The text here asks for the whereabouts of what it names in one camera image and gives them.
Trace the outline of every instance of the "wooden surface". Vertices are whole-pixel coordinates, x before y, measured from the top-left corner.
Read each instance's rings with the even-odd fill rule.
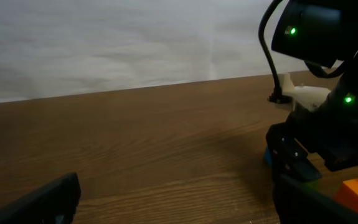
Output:
[[[295,83],[334,87],[307,73]],[[0,104],[0,207],[77,172],[81,223],[278,223],[265,134],[271,76]],[[358,167],[324,175],[332,196]]]

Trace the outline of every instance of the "black cable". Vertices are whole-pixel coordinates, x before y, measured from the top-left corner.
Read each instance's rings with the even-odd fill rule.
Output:
[[[349,61],[342,62],[341,65],[335,69],[335,71],[331,73],[326,73],[319,65],[315,65],[307,61],[304,61],[304,63],[309,68],[310,72],[318,78],[338,77],[339,75],[342,75],[345,72],[345,70],[349,67],[350,64]]]
[[[279,5],[280,2],[282,2],[282,0],[273,0],[273,2],[269,5],[268,9],[266,10],[265,14],[263,15],[263,17],[260,21],[259,33],[258,33],[260,45],[261,45],[263,51],[265,52],[268,64],[271,69],[271,73],[273,74],[273,79],[274,79],[274,93],[273,94],[275,94],[276,97],[280,97],[283,94],[283,91],[281,89],[280,80],[278,79],[276,67],[274,66],[273,58],[271,57],[268,47],[266,45],[265,28],[266,28],[266,25],[267,25],[267,22],[268,22],[270,16],[273,14],[274,10],[277,8],[277,6]]]

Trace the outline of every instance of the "green led indicator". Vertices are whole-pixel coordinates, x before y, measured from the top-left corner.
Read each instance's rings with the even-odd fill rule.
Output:
[[[346,97],[345,98],[345,102],[346,103],[350,103],[351,101],[353,101],[353,99],[351,97]]]

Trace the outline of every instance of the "white sheet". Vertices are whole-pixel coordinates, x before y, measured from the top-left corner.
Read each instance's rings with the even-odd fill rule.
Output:
[[[257,39],[269,3],[0,0],[0,102],[270,73]]]

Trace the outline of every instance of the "blue block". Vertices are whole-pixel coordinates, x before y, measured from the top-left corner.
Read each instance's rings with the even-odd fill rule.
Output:
[[[267,163],[268,166],[272,166],[272,162],[271,162],[271,156],[270,156],[270,151],[268,150],[268,146],[266,146],[266,149],[265,149],[265,161]]]

